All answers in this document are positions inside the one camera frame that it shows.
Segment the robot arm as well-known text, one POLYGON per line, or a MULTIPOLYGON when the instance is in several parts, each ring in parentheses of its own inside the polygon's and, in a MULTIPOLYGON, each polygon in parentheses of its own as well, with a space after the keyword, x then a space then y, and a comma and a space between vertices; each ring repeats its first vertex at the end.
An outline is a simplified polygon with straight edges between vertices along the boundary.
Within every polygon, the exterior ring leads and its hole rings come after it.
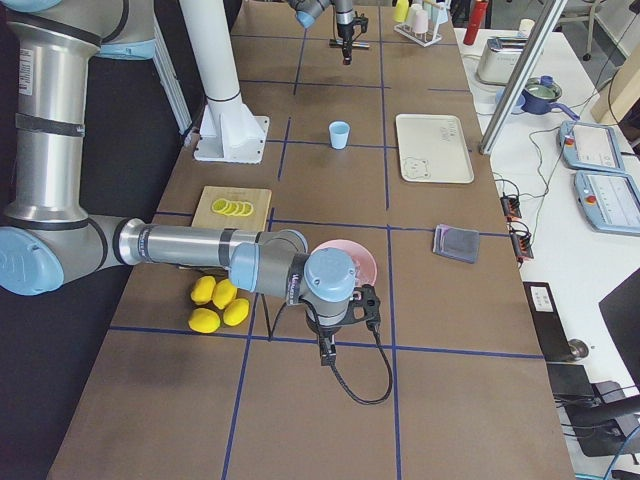
POLYGON ((343 64, 346 66, 351 64, 355 29, 360 22, 352 1, 288 0, 287 4, 294 11, 297 22, 305 30, 311 28, 324 12, 332 8, 338 37, 342 41, 343 64))
POLYGON ((150 59, 149 1, 9 1, 20 42, 16 196, 1 229, 1 284, 30 296, 116 265, 222 267, 238 288, 303 304, 321 361, 361 301, 350 257, 302 234, 211 230, 90 216, 79 203, 88 63, 150 59))

